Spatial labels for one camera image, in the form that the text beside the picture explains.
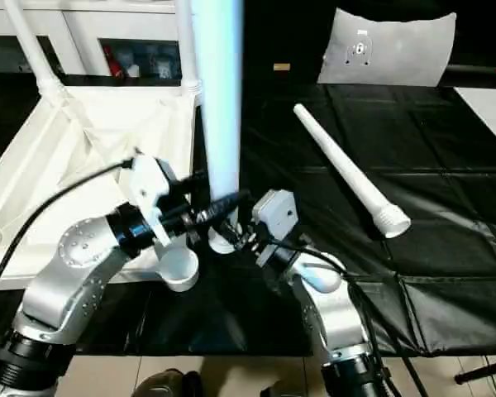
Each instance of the tile floor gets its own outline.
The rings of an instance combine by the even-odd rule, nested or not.
[[[496,356],[489,357],[496,362]],[[404,364],[385,359],[403,397],[418,397]],[[490,379],[457,385],[453,376],[484,364],[484,358],[415,358],[413,363],[430,397],[495,397]],[[312,358],[290,357],[108,357],[77,356],[60,382],[58,397],[130,397],[149,375],[178,368],[199,371],[207,397],[259,397],[266,387],[280,380],[280,389],[303,392],[308,397],[326,396],[317,364]]]

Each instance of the cabinet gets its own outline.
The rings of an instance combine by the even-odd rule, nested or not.
[[[64,12],[87,74],[180,79],[176,16],[151,12]]]
[[[55,71],[181,79],[174,3],[26,0],[22,3]],[[0,72],[29,72],[0,3]]]

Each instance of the white pole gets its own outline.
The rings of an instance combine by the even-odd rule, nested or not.
[[[182,87],[199,94],[201,90],[195,55],[191,0],[176,0],[176,26],[179,35],[180,62],[182,63]]]
[[[202,80],[203,126],[212,200],[239,189],[241,141],[242,0],[193,0],[198,76]],[[236,212],[230,216],[236,223]],[[219,234],[210,246],[234,251]]]
[[[33,34],[21,5],[17,0],[4,0],[5,10],[20,42],[27,61],[36,77],[36,84],[42,97],[53,104],[62,103],[66,90],[51,70],[39,41]]]
[[[403,210],[390,203],[380,193],[303,105],[294,106],[294,113],[310,132],[329,161],[336,167],[341,177],[371,213],[374,224],[382,234],[386,238],[392,238],[404,233],[410,227],[411,220]]]

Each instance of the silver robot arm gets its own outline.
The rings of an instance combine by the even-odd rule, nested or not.
[[[222,235],[237,249],[250,249],[257,264],[282,275],[302,306],[305,329],[320,360],[327,393],[355,397],[387,397],[384,374],[375,367],[367,332],[350,286],[336,271],[345,270],[334,256],[305,246],[301,252],[287,243],[298,222],[293,194],[270,190],[253,208],[245,233],[226,224]]]
[[[185,196],[207,183],[201,175],[174,180],[165,164],[143,155],[133,170],[138,206],[124,203],[107,216],[74,224],[27,287],[0,346],[0,397],[54,395],[110,279],[149,246],[165,246],[185,232],[198,238],[198,227],[222,219],[246,194],[198,211]]]

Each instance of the black tablecloth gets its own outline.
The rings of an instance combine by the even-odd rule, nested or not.
[[[36,102],[30,78],[6,81],[0,142]],[[296,102],[406,211],[408,232],[381,238],[293,115]],[[269,188],[294,191],[297,232],[348,266],[408,353],[496,354],[496,137],[453,89],[245,87],[241,138],[241,186],[256,197]],[[194,168],[203,168],[200,128],[194,152]],[[299,306],[285,285],[247,253],[218,256],[200,246],[198,255],[201,277],[187,293],[155,283],[110,285],[79,350],[309,354]],[[0,291],[0,336],[20,298],[21,291]],[[378,333],[381,348],[393,352]]]

